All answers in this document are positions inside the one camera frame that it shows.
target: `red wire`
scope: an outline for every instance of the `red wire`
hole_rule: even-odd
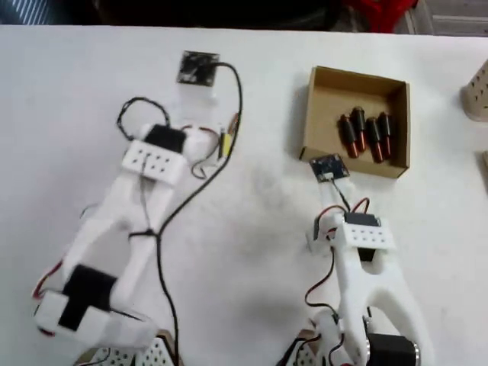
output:
[[[333,228],[331,230],[329,230],[327,232],[327,234],[331,233],[332,231],[336,231],[336,228]],[[330,278],[330,276],[332,276],[332,272],[334,271],[334,248],[331,247],[330,248],[331,252],[332,252],[332,264],[330,265],[330,269],[329,271],[327,272],[326,276],[324,278],[322,278],[319,282],[317,282],[316,284],[314,284],[311,288],[309,288],[309,290],[305,293],[305,303],[309,306],[309,307],[330,307],[330,305],[328,305],[327,303],[311,303],[308,301],[308,297],[309,295],[312,293],[312,291],[314,291],[316,288],[318,288],[320,285],[322,284],[325,284],[327,282],[327,280]]]
[[[341,206],[340,204],[333,204],[332,206],[328,206],[327,208],[325,208],[321,213],[319,213],[319,216],[317,217],[318,220],[320,220],[322,218],[323,215],[327,214],[331,209],[333,208],[340,208],[341,210],[343,210],[344,212],[348,212],[343,206]]]
[[[54,333],[54,332],[50,332],[48,330],[45,330],[45,329],[42,329],[42,328],[39,328],[39,327],[37,327],[37,329],[39,330],[39,332],[41,332],[42,334],[44,334],[46,337],[54,337],[56,335],[56,333]]]
[[[38,282],[36,287],[34,288],[34,291],[32,292],[32,298],[35,300],[40,300],[43,298],[44,292],[41,290],[44,282],[54,275],[60,268],[61,265],[63,264],[63,260],[61,259],[59,262],[56,263],[54,267],[52,267]]]
[[[356,210],[364,203],[366,202],[366,206],[364,207],[364,213],[366,214],[368,212],[368,208],[369,208],[369,198],[368,197],[364,197],[362,198],[355,206],[354,208],[352,209],[352,212],[356,212]]]

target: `cardboard box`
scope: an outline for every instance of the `cardboard box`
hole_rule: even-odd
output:
[[[377,164],[369,147],[357,159],[348,157],[339,135],[338,121],[342,114],[350,114],[356,106],[363,107],[366,118],[377,117],[383,111],[393,116],[395,136],[390,160]],[[409,85],[379,76],[314,67],[300,159],[308,162],[333,153],[342,157],[349,170],[400,177],[410,167]]]

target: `white tabletop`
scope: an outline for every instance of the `white tabletop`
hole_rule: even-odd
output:
[[[73,239],[80,210],[117,174],[121,104],[146,95],[178,123],[182,50],[219,53],[244,87],[232,162],[163,239],[185,364],[273,365],[306,325],[304,292],[328,265],[304,247],[320,202],[310,168],[296,159],[316,65],[411,84],[410,170],[398,181],[357,173],[352,181],[390,219],[438,364],[486,364],[488,201],[475,152],[488,149],[488,125],[464,116],[458,91],[488,57],[488,39],[2,26],[0,50],[3,364],[69,364],[82,351],[36,331],[30,291]],[[215,90],[216,119],[227,121],[237,105],[229,72],[219,71]],[[128,120],[135,127],[154,121],[151,113],[136,109]],[[186,182],[180,199],[194,185]],[[335,284],[318,292],[337,304]],[[155,262],[135,302],[171,328]]]

